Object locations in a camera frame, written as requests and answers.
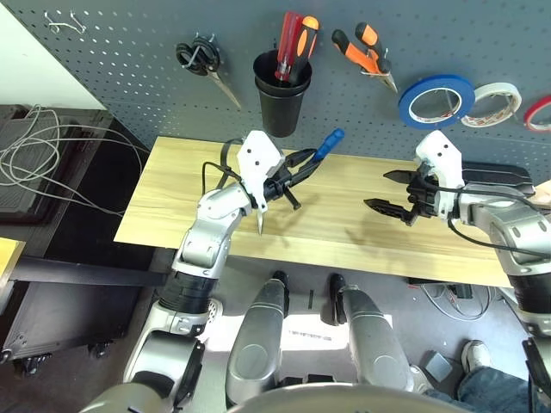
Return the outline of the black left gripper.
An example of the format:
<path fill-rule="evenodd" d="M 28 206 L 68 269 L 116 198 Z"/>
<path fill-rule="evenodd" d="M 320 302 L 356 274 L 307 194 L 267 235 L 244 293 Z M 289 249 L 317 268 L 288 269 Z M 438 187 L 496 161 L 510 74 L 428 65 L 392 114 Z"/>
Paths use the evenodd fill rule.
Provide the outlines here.
<path fill-rule="evenodd" d="M 314 161 L 316 149 L 308 148 L 288 154 L 284 165 L 263 185 L 263 195 L 267 202 L 285 197 L 294 210 L 300 208 L 300 202 L 294 197 L 291 188 L 308 179 L 320 166 L 320 162 Z M 299 167 L 292 174 L 289 169 Z"/>

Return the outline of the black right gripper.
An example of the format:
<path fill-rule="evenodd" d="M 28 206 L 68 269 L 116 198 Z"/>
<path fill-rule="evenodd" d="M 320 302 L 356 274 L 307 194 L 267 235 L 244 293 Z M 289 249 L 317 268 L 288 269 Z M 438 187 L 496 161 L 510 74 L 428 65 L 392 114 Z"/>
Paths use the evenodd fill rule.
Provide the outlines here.
<path fill-rule="evenodd" d="M 406 191 L 412 209 L 407 211 L 399 205 L 382 199 L 366 199 L 363 203 L 379 214 L 399 219 L 412 226 L 418 217 L 432 218 L 437 216 L 436 180 L 429 176 L 422 176 L 419 172 L 409 170 L 391 170 L 383 175 L 393 182 L 407 182 Z"/>

